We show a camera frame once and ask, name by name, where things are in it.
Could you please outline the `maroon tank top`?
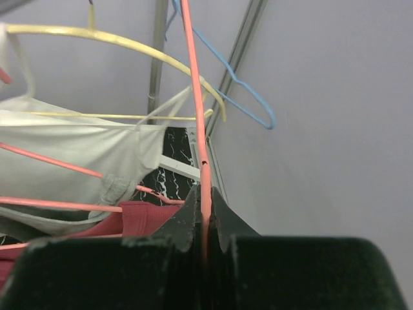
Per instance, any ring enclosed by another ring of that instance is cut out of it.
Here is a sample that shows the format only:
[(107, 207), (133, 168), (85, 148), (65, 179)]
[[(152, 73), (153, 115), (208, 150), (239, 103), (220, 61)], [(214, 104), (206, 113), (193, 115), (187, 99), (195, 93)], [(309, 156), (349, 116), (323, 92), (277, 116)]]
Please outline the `maroon tank top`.
[[(181, 207), (179, 205), (158, 206), (145, 201), (124, 201), (119, 205), (122, 212), (113, 212), (95, 226), (64, 237), (80, 238), (122, 234), (122, 236), (149, 236), (160, 228)], [(1, 233), (22, 243), (49, 235), (11, 219), (1, 217)]]

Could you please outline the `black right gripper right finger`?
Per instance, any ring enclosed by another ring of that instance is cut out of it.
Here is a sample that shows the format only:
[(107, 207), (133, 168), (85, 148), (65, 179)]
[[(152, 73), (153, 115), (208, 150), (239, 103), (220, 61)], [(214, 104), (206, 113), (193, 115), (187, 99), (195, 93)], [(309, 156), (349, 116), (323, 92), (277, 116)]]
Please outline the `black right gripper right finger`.
[(214, 309), (406, 309), (394, 273), (371, 241), (262, 236), (212, 189)]

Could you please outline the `light blue wire hanger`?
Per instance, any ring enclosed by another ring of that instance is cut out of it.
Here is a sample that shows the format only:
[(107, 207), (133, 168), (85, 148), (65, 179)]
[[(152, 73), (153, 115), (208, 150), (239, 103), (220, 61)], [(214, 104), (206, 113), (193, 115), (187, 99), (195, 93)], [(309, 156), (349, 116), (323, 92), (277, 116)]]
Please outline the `light blue wire hanger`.
[[(207, 38), (196, 27), (192, 27), (193, 34), (201, 40), (201, 42), (209, 49), (209, 51), (218, 59), (225, 67), (225, 73), (222, 77), (219, 88), (216, 92), (229, 104), (240, 110), (243, 114), (253, 119), (260, 124), (264, 129), (272, 130), (276, 126), (276, 117), (270, 105), (246, 82), (241, 81), (236, 72), (241, 65), (241, 62), (246, 55), (247, 48), (254, 36), (256, 26), (259, 24), (263, 11), (267, 5), (267, 1), (250, 1), (245, 11), (243, 21), (239, 27), (237, 37), (234, 41), (232, 51), (228, 59), (225, 59), (215, 47), (207, 40)], [(228, 92), (232, 85), (237, 85), (250, 94), (255, 101), (262, 107), (268, 117), (268, 121), (264, 121), (254, 115), (247, 108), (243, 107), (228, 96)]]

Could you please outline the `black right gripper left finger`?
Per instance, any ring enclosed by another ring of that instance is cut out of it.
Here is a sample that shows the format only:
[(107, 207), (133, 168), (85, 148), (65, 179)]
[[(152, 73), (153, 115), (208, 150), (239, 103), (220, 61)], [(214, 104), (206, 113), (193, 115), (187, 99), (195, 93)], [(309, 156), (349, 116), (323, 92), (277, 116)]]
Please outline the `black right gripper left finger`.
[(18, 256), (2, 309), (199, 309), (200, 188), (148, 237), (43, 238)]

